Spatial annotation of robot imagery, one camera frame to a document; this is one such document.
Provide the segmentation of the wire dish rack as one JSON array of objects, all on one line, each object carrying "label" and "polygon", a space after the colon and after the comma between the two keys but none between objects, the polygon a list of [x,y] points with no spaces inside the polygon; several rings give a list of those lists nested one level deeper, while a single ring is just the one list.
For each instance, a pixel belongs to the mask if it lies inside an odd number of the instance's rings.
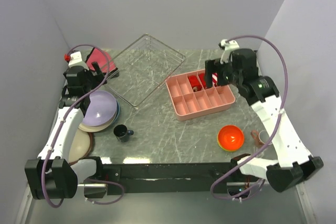
[{"label": "wire dish rack", "polygon": [[149,34],[143,34],[112,57],[105,88],[131,108],[139,110],[178,73],[186,56]]}]

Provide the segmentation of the pink compartment tray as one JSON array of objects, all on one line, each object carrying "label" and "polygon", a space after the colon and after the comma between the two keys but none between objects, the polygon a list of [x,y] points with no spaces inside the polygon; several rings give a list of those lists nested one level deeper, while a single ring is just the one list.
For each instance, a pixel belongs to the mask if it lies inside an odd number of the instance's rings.
[{"label": "pink compartment tray", "polygon": [[188,76],[195,75],[198,78],[198,74],[203,72],[205,73],[204,69],[177,74],[166,80],[165,84],[178,121],[225,111],[235,103],[236,98],[228,85],[213,86],[206,90],[202,87],[201,91],[194,92]]}]

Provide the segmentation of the orange bowl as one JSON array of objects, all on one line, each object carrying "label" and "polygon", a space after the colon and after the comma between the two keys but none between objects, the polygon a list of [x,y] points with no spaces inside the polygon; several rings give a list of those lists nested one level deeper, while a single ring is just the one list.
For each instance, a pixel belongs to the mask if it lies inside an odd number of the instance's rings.
[{"label": "orange bowl", "polygon": [[235,125],[226,125],[219,131],[217,135],[217,141],[226,141],[226,142],[240,142],[241,147],[244,144],[244,134],[242,130]]}]

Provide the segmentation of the dark blue mug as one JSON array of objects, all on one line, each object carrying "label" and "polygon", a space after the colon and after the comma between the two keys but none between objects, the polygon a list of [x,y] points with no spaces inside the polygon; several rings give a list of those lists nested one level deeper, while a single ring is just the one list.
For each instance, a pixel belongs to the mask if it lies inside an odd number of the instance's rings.
[{"label": "dark blue mug", "polygon": [[119,124],[114,127],[113,133],[118,141],[125,143],[134,134],[133,130],[128,129],[125,125]]}]

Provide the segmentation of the pink mug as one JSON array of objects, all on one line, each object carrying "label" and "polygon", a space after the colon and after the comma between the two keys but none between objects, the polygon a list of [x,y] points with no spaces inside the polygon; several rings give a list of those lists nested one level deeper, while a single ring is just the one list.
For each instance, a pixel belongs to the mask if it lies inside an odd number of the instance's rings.
[{"label": "pink mug", "polygon": [[269,135],[266,130],[262,130],[260,132],[253,130],[250,134],[257,148],[261,148],[269,140]]}]

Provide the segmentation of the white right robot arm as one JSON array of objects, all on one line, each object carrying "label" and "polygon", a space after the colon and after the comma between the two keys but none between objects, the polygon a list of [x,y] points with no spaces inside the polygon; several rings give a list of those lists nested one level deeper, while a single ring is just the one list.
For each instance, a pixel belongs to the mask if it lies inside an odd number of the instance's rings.
[{"label": "white right robot arm", "polygon": [[227,62],[221,58],[206,60],[204,79],[208,88],[213,85],[214,73],[217,74],[217,85],[234,85],[258,115],[269,135],[260,151],[272,144],[277,159],[263,159],[257,154],[233,159],[234,165],[230,170],[211,185],[211,193],[227,177],[242,181],[247,175],[267,180],[275,191],[281,193],[308,180],[324,166],[322,159],[310,153],[294,130],[284,110],[286,96],[279,94],[270,77],[259,74],[253,50],[233,50]]}]

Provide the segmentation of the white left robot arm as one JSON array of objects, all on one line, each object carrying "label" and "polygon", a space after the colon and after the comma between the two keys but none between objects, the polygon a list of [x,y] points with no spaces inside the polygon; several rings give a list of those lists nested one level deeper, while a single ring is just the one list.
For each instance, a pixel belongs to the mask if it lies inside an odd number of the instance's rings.
[{"label": "white left robot arm", "polygon": [[67,84],[61,92],[58,114],[47,144],[36,159],[25,164],[25,174],[34,199],[72,198],[78,184],[89,179],[99,183],[105,170],[101,158],[81,158],[70,165],[70,149],[79,124],[90,104],[89,93],[106,82],[106,76],[94,62],[95,72],[82,66],[69,67],[64,72]]}]

